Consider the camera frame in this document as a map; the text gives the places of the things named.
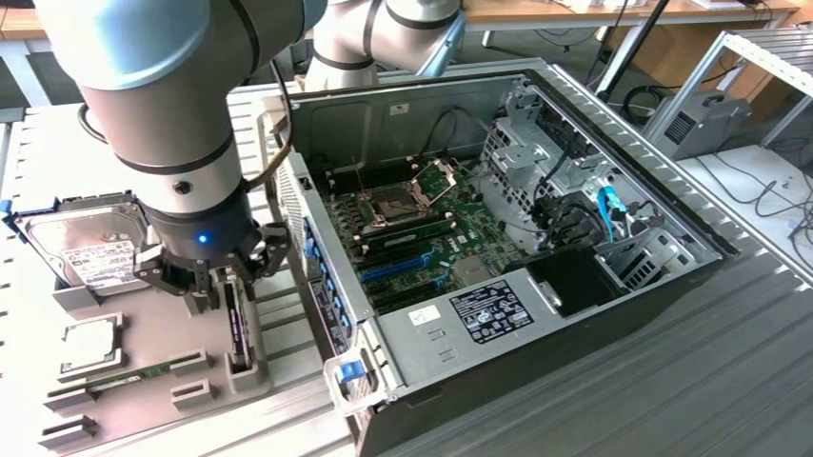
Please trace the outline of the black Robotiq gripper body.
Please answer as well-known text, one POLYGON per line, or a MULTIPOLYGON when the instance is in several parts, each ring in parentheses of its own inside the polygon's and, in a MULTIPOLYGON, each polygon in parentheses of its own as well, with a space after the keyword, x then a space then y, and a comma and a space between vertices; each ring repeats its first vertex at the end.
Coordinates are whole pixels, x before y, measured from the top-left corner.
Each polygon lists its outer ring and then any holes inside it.
POLYGON ((204 211, 170 214, 150 209, 148 222, 164 248, 183 259, 218 260, 232 251, 246 254, 260 241, 242 189, 204 211))

